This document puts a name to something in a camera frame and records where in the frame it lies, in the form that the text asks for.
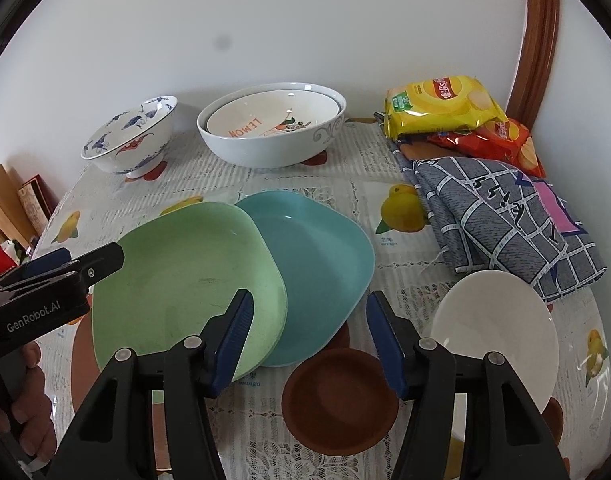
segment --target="white wall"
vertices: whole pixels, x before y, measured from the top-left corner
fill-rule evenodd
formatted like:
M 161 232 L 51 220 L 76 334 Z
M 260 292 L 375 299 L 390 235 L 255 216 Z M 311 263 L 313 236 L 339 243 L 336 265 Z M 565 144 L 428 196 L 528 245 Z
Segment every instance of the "white wall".
M 611 362 L 611 41 L 579 0 L 561 0 L 553 70 L 533 135 L 548 177 L 607 263 L 592 290 Z
M 504 105 L 524 12 L 525 0 L 44 0 L 0 58 L 0 163 L 61 196 L 118 111 L 167 93 L 204 107 L 275 80 L 333 86 L 365 116 L 391 86 L 466 73 Z

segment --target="gray checkered cloth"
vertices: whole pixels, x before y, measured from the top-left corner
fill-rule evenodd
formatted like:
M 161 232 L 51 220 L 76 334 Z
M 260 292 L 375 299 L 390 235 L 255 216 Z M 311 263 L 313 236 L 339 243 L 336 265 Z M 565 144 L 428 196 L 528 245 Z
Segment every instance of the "gray checkered cloth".
M 396 144 L 391 147 L 456 273 L 505 270 L 550 302 L 605 272 L 581 222 L 546 181 L 495 160 L 448 156 L 410 162 Z

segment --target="hand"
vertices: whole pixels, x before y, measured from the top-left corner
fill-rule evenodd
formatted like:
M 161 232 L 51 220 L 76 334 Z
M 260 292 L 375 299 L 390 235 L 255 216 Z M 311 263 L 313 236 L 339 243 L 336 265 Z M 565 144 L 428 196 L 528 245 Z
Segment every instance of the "hand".
M 45 395 L 45 375 L 38 363 L 41 349 L 35 341 L 22 348 L 28 372 L 25 376 L 23 391 L 12 404 L 14 418 L 24 424 L 18 440 L 23 451 L 29 456 L 36 455 L 42 462 L 49 462 L 56 453 L 56 434 L 52 415 L 52 402 Z M 0 432 L 8 433 L 10 422 L 0 409 Z

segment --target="snack package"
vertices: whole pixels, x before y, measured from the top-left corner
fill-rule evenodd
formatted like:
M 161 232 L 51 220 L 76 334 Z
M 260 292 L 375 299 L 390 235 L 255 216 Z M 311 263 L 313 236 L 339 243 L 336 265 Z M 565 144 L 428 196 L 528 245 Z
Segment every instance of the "snack package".
M 385 135 L 449 130 L 474 130 L 487 121 L 507 121 L 503 110 L 473 77 L 429 79 L 388 90 L 385 97 Z
M 465 155 L 508 162 L 530 176 L 545 178 L 530 130 L 514 119 L 489 121 L 471 132 L 432 134 L 428 142 Z

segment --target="lace tablecloth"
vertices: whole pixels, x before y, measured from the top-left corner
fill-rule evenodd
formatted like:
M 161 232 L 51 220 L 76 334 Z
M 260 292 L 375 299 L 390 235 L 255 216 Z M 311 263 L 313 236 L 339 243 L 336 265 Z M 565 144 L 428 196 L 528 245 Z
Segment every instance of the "lace tablecloth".
M 375 234 L 380 206 L 393 184 L 402 182 L 397 164 L 376 124 L 349 121 L 327 148 L 318 166 L 298 164 L 281 170 L 249 170 L 213 155 L 197 132 L 173 138 L 167 167 L 156 180 L 133 182 L 89 165 L 59 204 L 36 254 L 60 246 L 72 256 L 119 240 L 135 227 L 194 196 L 236 203 L 263 189 L 290 189 L 325 203 L 371 234 L 377 268 L 370 290 L 383 290 L 400 316 L 427 332 L 435 309 L 457 280 L 443 263 L 432 229 L 406 234 Z M 319 157 L 323 162 L 325 156 Z M 79 211 L 78 237 L 55 240 L 63 223 Z M 588 337 L 603 326 L 589 288 L 553 305 L 559 336 L 559 375 L 555 397 L 564 413 L 561 454 L 569 458 L 572 479 L 584 478 L 607 455 L 610 427 L 609 359 L 586 385 Z M 351 346 L 376 355 L 365 322 L 365 298 L 348 320 Z M 40 340 L 46 392 L 54 403 L 54 422 L 63 438 L 74 411 L 70 363 L 76 326 L 64 326 Z M 210 420 L 229 479 L 383 479 L 390 478 L 410 415 L 401 404 L 393 428 L 373 448 L 354 456 L 329 457 L 299 444 L 287 430 L 281 394 L 295 366 L 258 368 L 230 386 L 209 406 Z

